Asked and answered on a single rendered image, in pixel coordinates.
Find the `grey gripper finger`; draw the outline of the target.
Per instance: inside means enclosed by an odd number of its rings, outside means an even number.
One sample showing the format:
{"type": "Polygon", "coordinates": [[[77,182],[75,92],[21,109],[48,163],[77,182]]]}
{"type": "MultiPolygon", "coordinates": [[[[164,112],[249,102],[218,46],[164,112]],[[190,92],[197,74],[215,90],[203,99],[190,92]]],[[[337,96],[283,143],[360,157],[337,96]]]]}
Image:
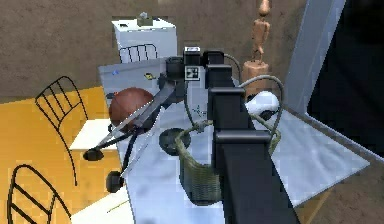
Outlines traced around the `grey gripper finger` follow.
{"type": "Polygon", "coordinates": [[[123,157],[123,163],[122,168],[120,171],[111,171],[106,178],[106,188],[107,191],[110,193],[116,193],[124,184],[124,173],[127,171],[127,168],[129,166],[129,160],[130,156],[135,144],[135,141],[137,140],[137,137],[140,134],[143,134],[144,132],[150,130],[155,123],[158,114],[160,112],[160,105],[144,105],[141,108],[139,108],[137,111],[135,111],[132,115],[130,115],[128,118],[126,118],[122,124],[118,125],[115,130],[120,131],[122,128],[124,128],[126,125],[132,124],[132,127],[128,129],[127,133],[123,136],[120,136],[119,138],[116,138],[114,143],[117,143],[119,141],[122,141],[126,138],[130,138],[127,150],[125,151],[124,157],[123,157]]]}

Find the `white cabinet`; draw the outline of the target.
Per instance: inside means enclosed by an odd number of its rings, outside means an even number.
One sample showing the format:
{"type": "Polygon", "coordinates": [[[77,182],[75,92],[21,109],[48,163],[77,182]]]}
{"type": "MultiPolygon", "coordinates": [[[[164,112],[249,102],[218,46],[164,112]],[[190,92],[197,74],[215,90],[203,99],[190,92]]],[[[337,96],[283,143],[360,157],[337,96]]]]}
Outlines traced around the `white cabinet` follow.
{"type": "Polygon", "coordinates": [[[139,26],[136,19],[112,22],[122,63],[177,55],[176,26],[156,18],[151,26],[139,26]]]}

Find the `grey room door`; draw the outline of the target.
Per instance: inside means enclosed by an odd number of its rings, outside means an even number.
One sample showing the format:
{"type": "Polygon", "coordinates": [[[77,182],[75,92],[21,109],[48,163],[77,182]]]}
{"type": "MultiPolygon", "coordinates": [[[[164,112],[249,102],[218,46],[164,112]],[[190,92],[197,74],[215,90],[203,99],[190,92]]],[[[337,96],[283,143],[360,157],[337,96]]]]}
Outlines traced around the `grey room door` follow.
{"type": "Polygon", "coordinates": [[[314,86],[346,0],[307,0],[285,79],[285,104],[307,112],[314,86]]]}

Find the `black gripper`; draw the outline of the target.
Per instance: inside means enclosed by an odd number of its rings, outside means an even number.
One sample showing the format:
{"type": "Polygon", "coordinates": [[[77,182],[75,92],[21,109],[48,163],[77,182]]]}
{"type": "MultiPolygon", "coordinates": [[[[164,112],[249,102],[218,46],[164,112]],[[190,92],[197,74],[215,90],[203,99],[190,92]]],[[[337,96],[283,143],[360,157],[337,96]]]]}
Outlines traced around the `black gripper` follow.
{"type": "Polygon", "coordinates": [[[139,133],[146,126],[146,122],[153,117],[153,114],[162,105],[169,106],[172,103],[179,103],[185,99],[185,65],[182,57],[169,57],[165,60],[165,71],[158,78],[158,86],[160,91],[151,101],[137,109],[118,126],[113,128],[95,147],[88,149],[83,154],[83,158],[87,161],[101,160],[104,157],[102,149],[139,133]],[[130,122],[133,123],[133,127],[121,136],[116,137],[116,134],[130,122]]]}

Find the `brown ball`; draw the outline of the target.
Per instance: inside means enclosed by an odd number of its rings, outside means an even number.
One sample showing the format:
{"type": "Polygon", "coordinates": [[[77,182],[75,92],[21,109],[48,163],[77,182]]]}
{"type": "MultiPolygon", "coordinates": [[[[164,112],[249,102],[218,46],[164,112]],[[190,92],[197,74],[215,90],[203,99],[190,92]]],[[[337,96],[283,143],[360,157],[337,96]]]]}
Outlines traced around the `brown ball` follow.
{"type": "Polygon", "coordinates": [[[123,120],[153,99],[153,95],[142,88],[130,87],[114,94],[109,106],[111,123],[117,127],[123,120]]]}

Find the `white table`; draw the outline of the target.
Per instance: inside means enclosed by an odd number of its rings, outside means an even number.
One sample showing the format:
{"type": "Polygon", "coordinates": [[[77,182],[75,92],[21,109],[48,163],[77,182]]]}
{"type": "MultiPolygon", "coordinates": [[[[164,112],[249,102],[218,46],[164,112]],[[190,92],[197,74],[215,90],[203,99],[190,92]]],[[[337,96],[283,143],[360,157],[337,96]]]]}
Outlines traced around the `white table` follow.
{"type": "MultiPolygon", "coordinates": [[[[188,85],[187,113],[182,103],[162,109],[153,128],[138,137],[132,165],[125,175],[135,224],[224,224],[220,202],[195,206],[179,179],[179,158],[164,152],[160,134],[170,128],[188,129],[206,119],[207,90],[203,82],[188,85]]],[[[281,140],[272,160],[293,206],[309,205],[338,182],[364,169],[369,162],[285,111],[279,121],[281,140]]]]}

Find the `black round dish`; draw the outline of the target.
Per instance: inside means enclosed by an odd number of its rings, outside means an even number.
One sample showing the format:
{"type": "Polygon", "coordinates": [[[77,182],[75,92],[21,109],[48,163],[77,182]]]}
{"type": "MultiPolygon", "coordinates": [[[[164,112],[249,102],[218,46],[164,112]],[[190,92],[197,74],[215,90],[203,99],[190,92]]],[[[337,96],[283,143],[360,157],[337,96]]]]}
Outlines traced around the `black round dish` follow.
{"type": "Polygon", "coordinates": [[[170,156],[179,156],[191,143],[189,133],[182,134],[181,128],[170,128],[163,131],[159,136],[161,149],[170,156]]]}

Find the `small grey-green object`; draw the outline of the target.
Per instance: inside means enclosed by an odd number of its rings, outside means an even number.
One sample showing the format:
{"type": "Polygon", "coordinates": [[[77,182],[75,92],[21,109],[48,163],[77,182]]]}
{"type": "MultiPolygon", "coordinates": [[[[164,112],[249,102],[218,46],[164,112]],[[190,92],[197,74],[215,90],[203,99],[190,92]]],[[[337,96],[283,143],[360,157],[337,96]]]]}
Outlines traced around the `small grey-green object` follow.
{"type": "Polygon", "coordinates": [[[153,17],[149,16],[147,12],[142,12],[137,17],[137,25],[138,26],[152,26],[153,25],[153,17]]]}

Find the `green woven basket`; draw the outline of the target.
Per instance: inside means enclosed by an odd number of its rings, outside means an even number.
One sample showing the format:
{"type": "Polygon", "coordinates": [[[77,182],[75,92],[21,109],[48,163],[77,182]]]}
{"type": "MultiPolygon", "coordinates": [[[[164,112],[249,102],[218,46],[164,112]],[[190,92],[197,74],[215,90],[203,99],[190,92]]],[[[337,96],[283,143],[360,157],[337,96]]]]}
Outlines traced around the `green woven basket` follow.
{"type": "Polygon", "coordinates": [[[281,139],[277,125],[258,115],[243,116],[238,126],[204,120],[193,131],[213,126],[212,162],[197,162],[188,150],[179,155],[180,183],[189,200],[197,206],[221,201],[238,206],[257,197],[256,190],[282,183],[271,159],[281,139]]]}

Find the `wooden mannequin statue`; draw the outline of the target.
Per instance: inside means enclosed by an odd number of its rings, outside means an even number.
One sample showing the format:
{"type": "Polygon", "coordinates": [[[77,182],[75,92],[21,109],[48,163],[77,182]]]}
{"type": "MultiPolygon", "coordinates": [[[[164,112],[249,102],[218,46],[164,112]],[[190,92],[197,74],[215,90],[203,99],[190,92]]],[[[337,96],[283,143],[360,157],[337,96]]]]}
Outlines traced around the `wooden mannequin statue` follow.
{"type": "Polygon", "coordinates": [[[252,59],[243,64],[242,77],[245,80],[264,75],[269,71],[269,65],[263,61],[264,43],[270,33],[270,23],[265,18],[270,13],[270,1],[261,0],[259,18],[253,22],[252,27],[252,59]]]}

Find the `white and black rounded object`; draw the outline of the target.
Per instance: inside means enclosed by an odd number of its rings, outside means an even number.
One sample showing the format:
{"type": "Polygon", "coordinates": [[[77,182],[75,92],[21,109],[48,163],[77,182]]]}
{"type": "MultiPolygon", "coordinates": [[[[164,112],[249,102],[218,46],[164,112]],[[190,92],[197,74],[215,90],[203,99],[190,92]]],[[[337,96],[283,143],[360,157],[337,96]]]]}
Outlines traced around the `white and black rounded object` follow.
{"type": "Polygon", "coordinates": [[[261,91],[249,100],[245,107],[251,115],[269,120],[279,109],[278,98],[269,91],[261,91]]]}

